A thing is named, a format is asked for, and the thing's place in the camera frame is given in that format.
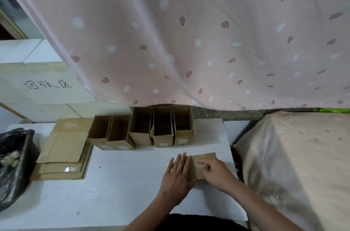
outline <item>cloth-covered object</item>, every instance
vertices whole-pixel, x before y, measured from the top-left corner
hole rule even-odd
[[[350,114],[280,111],[260,120],[236,149],[244,183],[290,220],[305,231],[346,231],[349,142]]]
[[[349,0],[18,0],[100,100],[350,107]]]

